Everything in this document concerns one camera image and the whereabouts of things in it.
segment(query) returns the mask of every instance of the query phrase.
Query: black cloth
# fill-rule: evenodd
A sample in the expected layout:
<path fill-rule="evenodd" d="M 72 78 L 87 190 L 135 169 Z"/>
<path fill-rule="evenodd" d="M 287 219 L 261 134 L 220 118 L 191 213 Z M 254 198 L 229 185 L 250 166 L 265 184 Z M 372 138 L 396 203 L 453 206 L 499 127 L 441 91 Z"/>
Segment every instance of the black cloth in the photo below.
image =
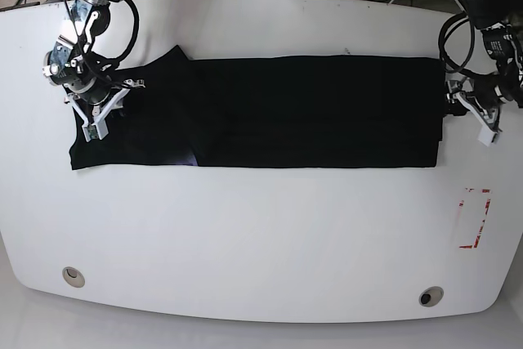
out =
<path fill-rule="evenodd" d="M 189 60 L 179 47 L 113 78 L 144 79 L 73 169 L 108 163 L 249 168 L 436 166 L 445 111 L 438 60 L 291 56 Z"/>

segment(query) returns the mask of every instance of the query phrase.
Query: folded black garment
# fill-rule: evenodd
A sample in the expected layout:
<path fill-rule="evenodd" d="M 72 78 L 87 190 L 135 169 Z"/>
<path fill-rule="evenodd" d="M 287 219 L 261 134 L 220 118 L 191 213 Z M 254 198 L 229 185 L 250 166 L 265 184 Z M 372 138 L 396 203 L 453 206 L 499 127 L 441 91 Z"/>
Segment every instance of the folded black garment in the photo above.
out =
<path fill-rule="evenodd" d="M 73 169 L 109 163 L 248 168 L 436 166 L 445 112 L 438 60 L 291 56 L 189 60 L 179 47 L 114 72 L 144 79 L 109 135 L 85 142 Z"/>

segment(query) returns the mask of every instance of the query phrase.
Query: white table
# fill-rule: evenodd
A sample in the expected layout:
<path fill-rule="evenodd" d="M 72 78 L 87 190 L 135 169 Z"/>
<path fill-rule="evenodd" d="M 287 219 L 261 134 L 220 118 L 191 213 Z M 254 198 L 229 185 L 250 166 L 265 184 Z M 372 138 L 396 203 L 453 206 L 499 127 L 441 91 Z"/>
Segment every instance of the white table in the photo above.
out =
<path fill-rule="evenodd" d="M 196 59 L 437 57 L 448 17 L 352 0 L 136 4 L 141 31 L 123 67 L 175 44 Z M 446 119 L 431 169 L 110 165 L 72 172 L 72 110 L 40 71 L 63 16 L 56 4 L 0 15 L 0 230 L 23 285 L 146 311 L 286 322 L 455 315 L 483 311 L 497 298 L 523 232 L 523 114 L 513 106 L 490 148 L 476 141 L 480 126 L 471 115 Z M 122 51 L 130 16 L 124 4 L 112 7 L 98 52 Z M 477 46 L 472 68 L 492 70 L 479 38 Z M 467 49 L 463 29 L 449 53 L 461 59 Z M 473 249 L 459 246 L 476 238 L 485 196 L 466 187 L 492 191 Z M 458 215 L 461 200 L 467 209 Z M 83 288 L 64 282 L 66 266 L 85 275 Z M 431 286 L 444 289 L 443 300 L 420 306 Z"/>

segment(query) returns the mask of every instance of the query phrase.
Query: robotic arm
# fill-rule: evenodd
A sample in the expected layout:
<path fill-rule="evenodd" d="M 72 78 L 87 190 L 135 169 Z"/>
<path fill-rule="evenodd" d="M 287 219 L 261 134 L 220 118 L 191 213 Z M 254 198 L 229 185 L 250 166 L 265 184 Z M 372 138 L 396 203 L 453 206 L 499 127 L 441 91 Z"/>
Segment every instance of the robotic arm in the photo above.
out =
<path fill-rule="evenodd" d="M 92 47 L 96 36 L 104 33 L 110 22 L 110 2 L 122 0 L 75 0 L 68 8 L 53 50 L 46 55 L 43 72 L 55 85 L 63 85 L 68 99 L 83 119 L 86 140 L 103 139 L 108 130 L 105 117 L 123 107 L 130 89 L 144 87 L 144 81 L 112 81 L 108 71 L 117 69 L 131 52 L 139 29 L 139 16 L 132 0 L 124 0 L 134 15 L 133 33 L 127 49 L 114 59 L 96 54 Z M 523 107 L 523 0 L 456 0 L 463 13 L 453 16 L 440 31 L 440 57 L 449 74 L 461 79 L 449 81 L 449 103 L 460 103 L 483 124 L 480 140 L 489 145 L 500 132 L 501 106 L 516 101 Z M 446 53 L 445 43 L 463 23 L 471 26 L 471 50 L 463 64 L 456 64 Z M 477 74 L 466 68 L 472 57 L 475 29 L 483 35 L 485 49 L 496 62 L 498 72 Z"/>

